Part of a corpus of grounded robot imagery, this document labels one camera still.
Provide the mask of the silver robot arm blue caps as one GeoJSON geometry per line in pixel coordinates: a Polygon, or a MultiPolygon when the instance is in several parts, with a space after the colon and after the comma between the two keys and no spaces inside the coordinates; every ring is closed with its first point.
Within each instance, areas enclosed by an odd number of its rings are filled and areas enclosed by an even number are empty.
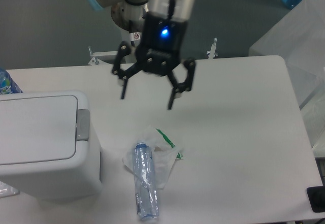
{"type": "Polygon", "coordinates": [[[139,44],[122,41],[117,49],[112,74],[123,86],[140,71],[167,76],[172,91],[168,103],[191,91],[196,69],[194,58],[182,59],[180,49],[195,0],[88,0],[96,10],[117,7],[130,34],[139,33],[139,44]]]}

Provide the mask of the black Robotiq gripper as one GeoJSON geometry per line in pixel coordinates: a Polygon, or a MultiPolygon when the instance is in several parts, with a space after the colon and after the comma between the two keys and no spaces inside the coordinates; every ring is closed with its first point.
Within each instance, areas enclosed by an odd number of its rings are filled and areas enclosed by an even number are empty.
{"type": "Polygon", "coordinates": [[[136,62],[126,70],[121,68],[121,61],[125,56],[132,54],[134,48],[126,41],[120,43],[114,59],[112,74],[118,76],[118,82],[122,84],[121,100],[125,98],[129,78],[139,71],[159,76],[167,75],[173,87],[168,110],[172,109],[174,99],[178,94],[192,90],[196,69],[194,58],[182,62],[187,69],[186,79],[182,83],[177,81],[172,71],[180,64],[180,48],[187,26],[187,21],[170,20],[148,13],[145,17],[140,44],[135,51],[136,62]]]}

